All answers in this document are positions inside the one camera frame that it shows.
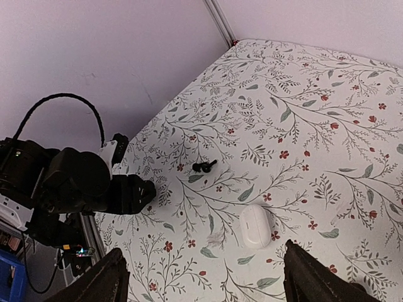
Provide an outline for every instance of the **fabric surface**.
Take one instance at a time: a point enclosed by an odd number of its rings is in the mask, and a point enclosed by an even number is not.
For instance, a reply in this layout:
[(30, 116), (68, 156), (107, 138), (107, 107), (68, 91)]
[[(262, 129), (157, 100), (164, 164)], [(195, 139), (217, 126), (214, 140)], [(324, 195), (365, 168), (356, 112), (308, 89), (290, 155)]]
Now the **fabric surface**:
[[(131, 142), (115, 174), (155, 182), (135, 216), (98, 214), (128, 262), (130, 301), (284, 300), (297, 242), (381, 301), (403, 294), (403, 70), (348, 53), (244, 40)], [(195, 162), (218, 160), (209, 174)], [(239, 214), (267, 211), (244, 246)]]

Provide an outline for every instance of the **black cable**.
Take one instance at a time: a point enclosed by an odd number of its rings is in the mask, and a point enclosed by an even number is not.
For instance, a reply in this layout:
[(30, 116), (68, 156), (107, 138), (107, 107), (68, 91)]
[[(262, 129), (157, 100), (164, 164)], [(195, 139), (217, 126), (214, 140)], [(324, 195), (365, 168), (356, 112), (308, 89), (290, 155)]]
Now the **black cable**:
[(55, 269), (54, 269), (54, 271), (53, 271), (52, 277), (50, 278), (50, 281), (49, 281), (48, 286), (47, 286), (43, 291), (37, 290), (37, 289), (32, 285), (31, 279), (30, 279), (30, 277), (29, 277), (29, 275), (28, 275), (28, 265), (27, 265), (27, 263), (26, 263), (26, 247), (25, 247), (25, 234), (24, 234), (24, 232), (21, 231), (19, 228), (15, 227), (14, 225), (8, 223), (8, 221), (6, 221), (6, 220), (0, 219), (0, 221), (3, 222), (3, 223), (5, 223), (6, 225), (8, 225), (8, 226), (11, 227), (11, 228), (14, 228), (16, 231), (18, 231), (18, 232), (21, 233), (22, 240), (23, 240), (23, 253), (24, 253), (24, 262), (25, 262), (25, 273), (26, 273), (26, 278), (27, 278), (27, 280), (28, 280), (28, 284), (30, 285), (30, 287), (32, 288), (32, 290), (33, 290), (34, 292), (36, 292), (37, 294), (44, 294), (44, 293), (46, 293), (46, 292), (50, 289), (50, 287), (52, 286), (52, 284), (53, 284), (53, 281), (54, 281), (54, 279), (55, 279), (56, 272), (57, 272), (57, 267), (58, 267), (59, 263), (63, 260), (65, 254), (63, 254), (62, 257), (57, 261), (57, 263), (56, 263), (56, 265), (55, 265)]
[(55, 276), (56, 276), (57, 268), (58, 268), (58, 266), (59, 266), (59, 263), (63, 260), (64, 254), (63, 254), (62, 257), (59, 259), (59, 261), (57, 261), (57, 263), (56, 263), (56, 265), (55, 265), (55, 269), (54, 269), (53, 274), (52, 274), (52, 277), (50, 278), (50, 281), (49, 281), (49, 283), (48, 283), (48, 286), (47, 286), (43, 291), (39, 291), (39, 290), (37, 290), (37, 289), (33, 286), (32, 282), (31, 282), (31, 279), (30, 279), (30, 275), (28, 274), (28, 265), (27, 265), (27, 263), (26, 263), (25, 236), (24, 236), (24, 233), (23, 233), (22, 231), (20, 231), (20, 232), (21, 232), (21, 235), (22, 235), (22, 237), (23, 237), (23, 250), (24, 250), (24, 262), (25, 262), (26, 279), (28, 280), (28, 284), (30, 285), (30, 287), (32, 288), (32, 290), (33, 290), (34, 292), (36, 292), (37, 294), (44, 294), (44, 293), (46, 293), (46, 292), (50, 289), (50, 287), (52, 286), (53, 281), (54, 281)]
[(98, 127), (99, 127), (99, 132), (101, 133), (101, 148), (103, 147), (105, 143), (105, 133), (103, 131), (103, 126), (102, 126), (102, 121), (101, 117), (99, 116), (99, 113), (97, 112), (96, 108), (94, 105), (92, 105), (89, 101), (84, 99), (81, 96), (78, 96), (73, 93), (57, 93), (57, 94), (52, 94), (50, 96), (47, 96), (46, 98), (41, 99), (40, 101), (36, 102), (35, 105), (32, 106), (32, 108), (26, 113), (23, 121), (21, 122), (20, 126), (18, 127), (17, 132), (14, 134), (13, 141), (17, 140), (18, 137), (20, 136), (21, 132), (24, 129), (24, 126), (26, 122), (30, 119), (32, 113), (43, 103), (46, 103), (47, 101), (50, 101), (51, 99), (57, 99), (57, 98), (73, 98), (77, 99), (81, 102), (83, 102), (85, 105), (87, 105), (94, 113), (96, 121), (98, 122)]
[(37, 253), (37, 248), (35, 247), (36, 245), (36, 241), (34, 238), (32, 238), (32, 247), (33, 247), (33, 254), (35, 255)]

